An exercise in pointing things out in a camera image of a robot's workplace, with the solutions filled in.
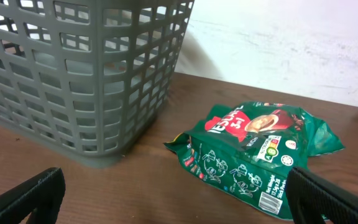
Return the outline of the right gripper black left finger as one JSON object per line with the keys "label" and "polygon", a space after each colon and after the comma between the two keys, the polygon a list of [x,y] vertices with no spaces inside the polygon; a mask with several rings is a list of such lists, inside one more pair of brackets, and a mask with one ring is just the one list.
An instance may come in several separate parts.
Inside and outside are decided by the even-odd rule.
{"label": "right gripper black left finger", "polygon": [[56,223],[65,190],[61,168],[44,170],[0,195],[0,223]]}

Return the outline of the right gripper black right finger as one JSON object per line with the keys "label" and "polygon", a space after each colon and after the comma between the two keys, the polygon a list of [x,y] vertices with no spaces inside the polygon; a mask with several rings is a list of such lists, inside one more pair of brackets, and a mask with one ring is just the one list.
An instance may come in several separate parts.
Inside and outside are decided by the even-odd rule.
{"label": "right gripper black right finger", "polygon": [[291,169],[285,193],[295,223],[358,223],[358,196],[304,168]]}

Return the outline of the green Nescafe coffee bag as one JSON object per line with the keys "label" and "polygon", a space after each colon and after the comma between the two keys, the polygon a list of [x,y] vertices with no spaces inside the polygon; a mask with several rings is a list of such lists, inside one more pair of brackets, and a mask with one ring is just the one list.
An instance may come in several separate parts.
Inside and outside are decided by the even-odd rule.
{"label": "green Nescafe coffee bag", "polygon": [[281,103],[215,105],[196,126],[166,142],[204,183],[282,220],[292,220],[285,187],[292,167],[344,149],[328,124]]}

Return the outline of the grey plastic basket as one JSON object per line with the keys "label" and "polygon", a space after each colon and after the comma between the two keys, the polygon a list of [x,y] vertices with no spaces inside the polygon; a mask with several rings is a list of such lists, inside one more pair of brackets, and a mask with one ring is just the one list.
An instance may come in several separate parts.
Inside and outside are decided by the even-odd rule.
{"label": "grey plastic basket", "polygon": [[193,6],[0,0],[0,125],[113,165],[163,106]]}

